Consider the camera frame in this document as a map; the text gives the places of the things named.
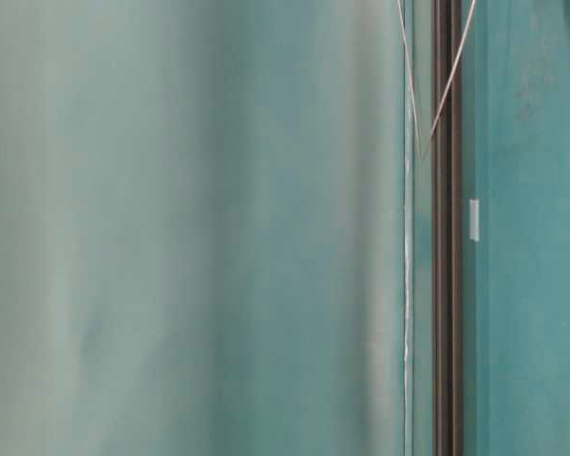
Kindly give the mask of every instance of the white label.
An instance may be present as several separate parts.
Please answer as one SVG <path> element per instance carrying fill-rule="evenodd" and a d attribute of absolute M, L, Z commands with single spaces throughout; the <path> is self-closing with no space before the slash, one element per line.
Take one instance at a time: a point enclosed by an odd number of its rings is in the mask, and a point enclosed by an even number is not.
<path fill-rule="evenodd" d="M 469 224 L 468 224 L 468 236 L 471 240 L 479 242 L 479 200 L 470 199 L 468 201 L 468 213 L 469 213 Z"/>

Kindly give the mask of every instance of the thin wire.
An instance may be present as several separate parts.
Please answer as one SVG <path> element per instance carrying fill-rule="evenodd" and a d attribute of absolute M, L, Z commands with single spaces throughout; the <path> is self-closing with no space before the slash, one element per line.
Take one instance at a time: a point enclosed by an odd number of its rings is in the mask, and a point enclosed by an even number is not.
<path fill-rule="evenodd" d="M 428 149 L 430 145 L 430 140 L 435 135 L 435 130 L 437 129 L 437 125 L 441 119 L 441 113 L 444 110 L 444 106 L 446 105 L 447 95 L 452 87 L 452 83 L 454 81 L 454 76 L 456 76 L 456 71 L 458 70 L 458 65 L 460 64 L 460 59 L 463 55 L 463 49 L 465 48 L 466 37 L 468 36 L 468 31 L 470 30 L 471 24 L 473 22 L 473 17 L 475 16 L 475 7 L 477 6 L 477 0 L 471 1 L 471 6 L 468 10 L 468 16 L 466 17 L 465 29 L 463 30 L 463 36 L 460 40 L 460 45 L 458 46 L 458 50 L 456 51 L 456 58 L 454 59 L 454 65 L 452 66 L 452 70 L 449 72 L 449 77 L 447 78 L 446 88 L 444 89 L 444 93 L 441 96 L 441 100 L 439 102 L 439 107 L 437 108 L 437 113 L 435 114 L 435 119 L 433 120 L 433 124 L 430 128 L 430 136 L 427 140 L 426 149 Z M 422 150 L 422 146 L 420 143 L 420 126 L 418 125 L 418 110 L 416 108 L 416 90 L 414 88 L 414 75 L 411 69 L 411 52 L 409 51 L 408 46 L 408 37 L 406 31 L 406 23 L 403 17 L 403 7 L 401 6 L 401 0 L 397 0 L 397 7 L 399 9 L 399 24 L 401 25 L 401 34 L 403 37 L 403 46 L 405 50 L 406 56 L 406 70 L 408 73 L 409 79 L 409 93 L 411 95 L 411 111 L 414 121 L 414 136 L 416 139 L 416 143 L 418 146 L 418 152 L 420 155 L 420 159 L 423 158 L 424 155 Z"/>
<path fill-rule="evenodd" d="M 409 79 L 409 93 L 411 95 L 411 113 L 414 121 L 414 136 L 416 139 L 416 144 L 418 150 L 420 149 L 420 127 L 418 125 L 418 111 L 416 109 L 416 91 L 414 89 L 414 75 L 411 70 L 411 57 L 408 46 L 408 33 L 406 31 L 406 22 L 403 18 L 403 8 L 401 6 L 401 0 L 397 0 L 397 7 L 399 8 L 399 23 L 401 24 L 401 35 L 403 36 L 403 47 L 406 53 L 406 69 L 408 71 Z"/>
<path fill-rule="evenodd" d="M 477 0 L 472 0 L 471 7 L 468 11 L 468 16 L 466 18 L 465 30 L 463 31 L 463 37 L 460 40 L 460 45 L 458 46 L 458 51 L 456 52 L 456 58 L 454 59 L 454 65 L 452 66 L 452 70 L 449 73 L 449 78 L 447 79 L 446 89 L 444 90 L 444 94 L 441 96 L 441 101 L 439 102 L 439 108 L 437 109 L 437 114 L 435 115 L 435 120 L 433 121 L 433 126 L 430 128 L 430 137 L 429 140 L 432 139 L 433 135 L 435 134 L 435 129 L 437 128 L 437 124 L 441 119 L 441 111 L 444 109 L 444 105 L 446 104 L 447 95 L 449 94 L 449 90 L 452 87 L 452 82 L 454 81 L 454 76 L 456 75 L 456 70 L 458 69 L 458 64 L 460 63 L 460 58 L 463 55 L 463 48 L 465 47 L 466 37 L 468 35 L 468 31 L 471 26 L 471 22 L 473 21 L 473 16 L 475 15 L 475 6 L 477 4 Z"/>

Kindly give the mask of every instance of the vertical edge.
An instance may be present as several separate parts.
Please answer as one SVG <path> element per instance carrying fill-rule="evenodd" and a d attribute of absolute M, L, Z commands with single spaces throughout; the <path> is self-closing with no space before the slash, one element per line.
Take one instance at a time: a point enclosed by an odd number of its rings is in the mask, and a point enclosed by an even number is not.
<path fill-rule="evenodd" d="M 450 3 L 450 59 L 461 43 L 461 0 Z M 463 233 L 462 233 L 462 68 L 451 89 L 451 282 L 452 282 L 452 455 L 463 454 Z"/>
<path fill-rule="evenodd" d="M 410 49 L 410 68 L 413 69 L 414 28 L 413 0 L 404 0 L 405 33 Z M 405 321 L 404 321 L 404 456 L 413 455 L 413 232 L 414 232 L 414 117 L 410 80 L 406 77 L 404 65 L 405 100 L 404 100 L 404 254 L 405 254 Z"/>
<path fill-rule="evenodd" d="M 433 0 L 433 112 L 446 85 L 449 67 L 449 35 L 447 33 L 448 3 Z M 447 213 L 447 169 L 448 136 L 447 119 L 450 104 L 446 102 L 432 139 L 433 153 L 433 445 L 435 456 L 450 456 L 447 424 L 449 422 L 449 350 L 447 349 L 448 289 L 447 265 L 448 225 Z"/>
<path fill-rule="evenodd" d="M 433 109 L 461 41 L 461 0 L 433 0 Z M 462 77 L 458 71 L 433 138 L 434 454 L 463 444 Z"/>

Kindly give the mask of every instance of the teal curtain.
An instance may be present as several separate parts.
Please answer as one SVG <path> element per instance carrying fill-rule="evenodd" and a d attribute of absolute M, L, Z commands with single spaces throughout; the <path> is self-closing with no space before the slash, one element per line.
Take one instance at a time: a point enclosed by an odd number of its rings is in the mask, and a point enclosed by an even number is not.
<path fill-rule="evenodd" d="M 0 0 L 0 456 L 403 454 L 378 0 Z"/>

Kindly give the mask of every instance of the teal wall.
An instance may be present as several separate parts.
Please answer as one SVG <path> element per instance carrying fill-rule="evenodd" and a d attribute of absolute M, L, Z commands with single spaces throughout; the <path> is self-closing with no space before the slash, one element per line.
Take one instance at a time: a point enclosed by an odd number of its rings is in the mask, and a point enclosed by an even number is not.
<path fill-rule="evenodd" d="M 570 1 L 480 2 L 465 62 L 467 454 L 570 455 Z"/>
<path fill-rule="evenodd" d="M 398 27 L 0 0 L 0 456 L 403 454 Z"/>

